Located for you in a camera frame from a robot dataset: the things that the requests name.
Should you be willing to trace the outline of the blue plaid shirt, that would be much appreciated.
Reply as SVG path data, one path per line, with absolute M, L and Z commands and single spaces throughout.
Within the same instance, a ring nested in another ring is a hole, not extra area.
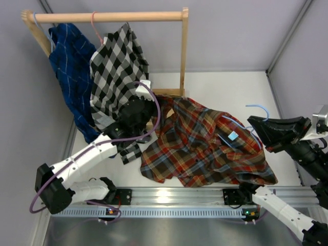
M 86 143 L 99 136 L 91 115 L 90 97 L 94 85 L 90 77 L 90 59 L 95 46 L 72 23 L 49 29 L 55 44 L 49 61 L 61 87 L 64 101 L 73 114 L 77 129 Z

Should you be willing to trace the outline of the pink hanger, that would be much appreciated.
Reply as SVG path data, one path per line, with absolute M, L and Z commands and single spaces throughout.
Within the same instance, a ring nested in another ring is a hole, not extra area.
M 91 14 L 91 25 L 92 25 L 92 28 L 93 28 L 93 30 L 94 30 L 94 32 L 95 32 L 97 38 L 98 38 L 99 41 L 100 41 L 100 44 L 102 45 L 102 44 L 104 43 L 104 40 L 103 40 L 102 36 L 100 35 L 99 31 L 97 30 L 97 28 L 96 28 L 96 26 L 95 26 L 95 23 L 94 23 L 94 15 L 95 15 L 96 13 L 97 13 L 97 12 L 94 11 L 94 12 L 92 12 L 92 14 Z

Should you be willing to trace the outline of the wooden clothes rack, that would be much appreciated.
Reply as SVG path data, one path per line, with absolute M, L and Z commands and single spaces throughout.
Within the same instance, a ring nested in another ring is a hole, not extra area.
M 118 22 L 181 22 L 181 55 L 180 55 L 180 84 L 178 89 L 154 89 L 155 94 L 180 95 L 185 94 L 185 70 L 188 40 L 189 9 L 171 12 L 100 12 L 100 13 L 40 13 L 23 10 L 21 18 L 29 28 L 31 34 L 42 48 L 46 56 L 50 56 L 51 40 L 44 34 L 38 24 L 58 23 L 118 23 Z

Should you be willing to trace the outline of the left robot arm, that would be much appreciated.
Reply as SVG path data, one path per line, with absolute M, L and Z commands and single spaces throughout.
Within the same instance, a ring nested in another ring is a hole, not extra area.
M 58 214 L 70 204 L 81 201 L 113 203 L 116 192 L 108 178 L 84 182 L 78 182 L 78 179 L 104 159 L 151 135 L 152 131 L 145 132 L 144 129 L 154 115 L 160 116 L 157 99 L 133 98 L 124 105 L 119 121 L 110 124 L 84 149 L 51 166 L 44 163 L 37 168 L 36 198 L 42 200 L 51 214 Z

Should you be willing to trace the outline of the red orange plaid shirt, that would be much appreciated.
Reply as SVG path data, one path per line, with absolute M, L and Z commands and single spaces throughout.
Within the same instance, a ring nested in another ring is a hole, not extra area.
M 260 140 L 227 112 L 191 98 L 159 95 L 161 117 L 141 156 L 141 174 L 163 183 L 173 177 L 185 187 L 215 182 L 273 185 L 278 182 Z

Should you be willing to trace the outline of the black white checkered shirt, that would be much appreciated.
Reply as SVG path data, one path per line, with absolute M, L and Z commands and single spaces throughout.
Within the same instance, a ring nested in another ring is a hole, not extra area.
M 91 115 L 98 130 L 104 131 L 119 121 L 119 112 L 136 99 L 135 81 L 149 78 L 149 64 L 136 34 L 128 23 L 114 33 L 107 33 L 104 42 L 90 59 Z

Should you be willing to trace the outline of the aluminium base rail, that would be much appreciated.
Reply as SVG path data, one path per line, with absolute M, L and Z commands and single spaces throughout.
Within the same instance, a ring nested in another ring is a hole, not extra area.
M 56 214 L 72 203 L 98 202 L 116 205 L 177 205 L 177 204 L 223 204 L 238 206 L 250 204 L 251 197 L 242 198 L 238 187 L 209 188 L 116 188 L 109 187 L 100 180 L 76 183 L 70 189 L 51 191 L 46 188 L 38 197 L 41 204 Z

